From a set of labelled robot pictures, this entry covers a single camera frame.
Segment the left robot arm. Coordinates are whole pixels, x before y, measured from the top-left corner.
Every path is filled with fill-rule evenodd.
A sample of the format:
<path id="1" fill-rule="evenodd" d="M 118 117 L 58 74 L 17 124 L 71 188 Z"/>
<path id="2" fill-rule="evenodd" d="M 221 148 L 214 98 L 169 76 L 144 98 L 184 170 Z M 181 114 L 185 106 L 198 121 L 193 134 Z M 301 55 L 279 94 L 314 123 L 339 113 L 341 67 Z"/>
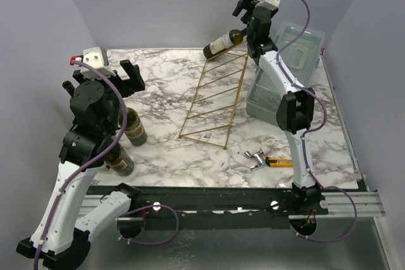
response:
<path id="1" fill-rule="evenodd" d="M 121 183 L 88 215 L 78 214 L 91 181 L 103 166 L 106 154 L 123 136 L 119 116 L 124 98 L 145 89 L 139 67 L 120 61 L 123 80 L 91 68 L 90 75 L 76 70 L 63 88 L 70 95 L 73 126 L 59 153 L 58 175 L 46 211 L 32 236 L 20 241 L 17 253 L 34 260 L 37 269 L 77 269 L 86 259 L 92 241 L 121 215 L 134 216 L 141 206 L 140 191 Z"/>

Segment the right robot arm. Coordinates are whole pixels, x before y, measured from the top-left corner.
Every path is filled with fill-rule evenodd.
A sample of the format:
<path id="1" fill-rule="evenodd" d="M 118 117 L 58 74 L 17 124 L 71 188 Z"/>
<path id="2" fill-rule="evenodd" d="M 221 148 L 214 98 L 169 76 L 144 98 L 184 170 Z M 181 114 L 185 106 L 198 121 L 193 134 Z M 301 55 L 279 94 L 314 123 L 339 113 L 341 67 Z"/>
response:
<path id="1" fill-rule="evenodd" d="M 298 214 L 306 214 L 321 200 L 321 188 L 315 180 L 309 149 L 308 133 L 315 108 L 315 92 L 305 88 L 293 76 L 270 38 L 271 21 L 280 0 L 239 0 L 233 15 L 247 26 L 249 57 L 273 81 L 281 102 L 276 113 L 278 127 L 285 132 L 293 162 L 292 190 L 287 206 Z"/>

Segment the wine bottle white label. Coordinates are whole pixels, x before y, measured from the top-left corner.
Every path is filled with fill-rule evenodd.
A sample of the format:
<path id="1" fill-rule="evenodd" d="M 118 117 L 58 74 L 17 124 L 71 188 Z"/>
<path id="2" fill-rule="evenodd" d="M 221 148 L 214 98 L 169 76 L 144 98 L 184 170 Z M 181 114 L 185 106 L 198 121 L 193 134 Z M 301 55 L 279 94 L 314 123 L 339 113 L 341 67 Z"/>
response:
<path id="1" fill-rule="evenodd" d="M 237 44 L 243 42 L 246 36 L 247 29 L 242 30 L 233 29 L 223 34 L 221 37 L 206 45 L 203 49 L 203 54 L 206 59 L 210 59 L 218 53 L 228 50 Z"/>

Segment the wine bottle brown label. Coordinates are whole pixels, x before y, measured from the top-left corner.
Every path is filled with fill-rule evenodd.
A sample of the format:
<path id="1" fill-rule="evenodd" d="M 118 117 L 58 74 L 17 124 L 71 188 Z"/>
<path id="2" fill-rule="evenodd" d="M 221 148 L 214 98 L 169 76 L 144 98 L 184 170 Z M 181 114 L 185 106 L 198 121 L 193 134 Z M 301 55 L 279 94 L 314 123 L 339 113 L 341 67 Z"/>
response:
<path id="1" fill-rule="evenodd" d="M 132 145 L 141 146 L 147 141 L 147 133 L 136 110 L 127 108 L 125 135 Z"/>

